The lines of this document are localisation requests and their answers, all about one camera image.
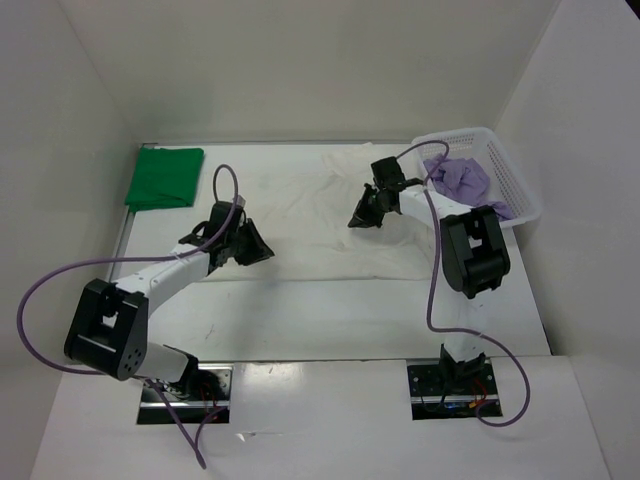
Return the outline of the cream white t shirt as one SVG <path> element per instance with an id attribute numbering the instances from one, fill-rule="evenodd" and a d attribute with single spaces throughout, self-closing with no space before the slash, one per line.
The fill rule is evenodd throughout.
<path id="1" fill-rule="evenodd" d="M 391 213 L 380 228 L 348 226 L 372 180 L 371 163 L 391 154 L 365 143 L 323 155 L 318 172 L 239 174 L 248 216 L 275 255 L 249 267 L 229 261 L 208 281 L 428 278 L 433 252 L 426 225 Z"/>

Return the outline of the green t shirt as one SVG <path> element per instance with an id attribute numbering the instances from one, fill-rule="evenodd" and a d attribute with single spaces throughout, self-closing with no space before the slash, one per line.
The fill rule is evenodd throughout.
<path id="1" fill-rule="evenodd" d="M 141 148 L 125 205 L 133 213 L 191 207 L 204 156 L 201 148 Z"/>

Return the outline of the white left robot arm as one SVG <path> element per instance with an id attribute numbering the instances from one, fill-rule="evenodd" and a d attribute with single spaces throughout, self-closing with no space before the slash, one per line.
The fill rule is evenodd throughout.
<path id="1" fill-rule="evenodd" d="M 274 256 L 252 219 L 234 221 L 203 251 L 201 223 L 158 261 L 114 283 L 89 282 L 82 294 L 64 344 L 64 354 L 119 381 L 135 376 L 163 381 L 180 400 L 200 385 L 198 360 L 177 348 L 148 341 L 152 314 L 174 295 L 232 259 L 249 266 Z"/>

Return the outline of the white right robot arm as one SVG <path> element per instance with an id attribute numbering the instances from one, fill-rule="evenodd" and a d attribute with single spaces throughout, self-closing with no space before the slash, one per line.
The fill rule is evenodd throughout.
<path id="1" fill-rule="evenodd" d="M 497 214 L 490 206 L 472 208 L 411 180 L 387 188 L 365 185 L 348 226 L 381 227 L 392 212 L 434 232 L 426 323 L 444 338 L 439 382 L 446 391 L 460 393 L 485 362 L 485 297 L 501 286 L 511 267 Z"/>

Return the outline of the lavender t shirt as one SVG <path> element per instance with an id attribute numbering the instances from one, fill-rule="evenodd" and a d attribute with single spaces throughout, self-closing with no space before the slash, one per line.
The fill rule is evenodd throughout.
<path id="1" fill-rule="evenodd" d="M 470 206 L 491 206 L 499 221 L 513 220 L 515 215 L 504 202 L 489 199 L 491 180 L 473 158 L 445 158 L 443 154 L 423 161 L 430 182 L 437 193 Z"/>

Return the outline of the white plastic laundry basket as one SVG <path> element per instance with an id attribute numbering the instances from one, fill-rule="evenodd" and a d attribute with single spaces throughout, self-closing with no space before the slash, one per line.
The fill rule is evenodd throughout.
<path id="1" fill-rule="evenodd" d="M 511 160 L 495 133 L 485 127 L 470 127 L 422 135 L 411 145 L 440 140 L 449 147 L 449 158 L 473 159 L 488 178 L 483 204 L 505 206 L 512 218 L 501 221 L 502 228 L 513 228 L 536 220 L 541 205 Z"/>

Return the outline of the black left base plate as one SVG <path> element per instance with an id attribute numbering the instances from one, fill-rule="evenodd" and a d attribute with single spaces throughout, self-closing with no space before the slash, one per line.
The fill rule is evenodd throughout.
<path id="1" fill-rule="evenodd" d="M 156 380 L 177 417 L 187 425 L 201 423 L 208 414 L 219 410 L 211 423 L 226 424 L 230 416 L 230 400 L 234 366 L 232 364 L 201 363 L 200 379 L 187 390 L 176 384 Z M 173 424 L 174 419 L 167 410 L 161 396 L 150 386 L 142 387 L 137 425 Z"/>

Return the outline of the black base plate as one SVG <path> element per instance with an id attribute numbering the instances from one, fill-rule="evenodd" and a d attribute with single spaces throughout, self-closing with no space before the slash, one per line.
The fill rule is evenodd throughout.
<path id="1" fill-rule="evenodd" d="M 187 390 L 176 384 L 156 380 L 177 417 L 187 425 L 201 423 L 208 414 L 219 410 L 211 423 L 226 424 L 230 416 L 230 400 L 234 366 L 232 364 L 201 363 L 200 379 Z M 173 424 L 174 419 L 167 410 L 161 396 L 150 386 L 142 387 L 137 425 Z"/>
<path id="2" fill-rule="evenodd" d="M 444 385 L 436 360 L 408 362 L 406 371 L 414 421 L 474 418 L 477 407 L 483 417 L 502 416 L 490 361 L 474 379 L 453 387 Z"/>

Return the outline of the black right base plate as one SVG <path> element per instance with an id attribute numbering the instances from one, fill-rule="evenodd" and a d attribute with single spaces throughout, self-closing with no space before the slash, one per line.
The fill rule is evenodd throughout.
<path id="1" fill-rule="evenodd" d="M 490 361 L 474 379 L 453 387 L 444 385 L 436 360 L 408 362 L 406 371 L 414 421 L 474 418 L 477 407 L 483 417 L 502 416 Z"/>

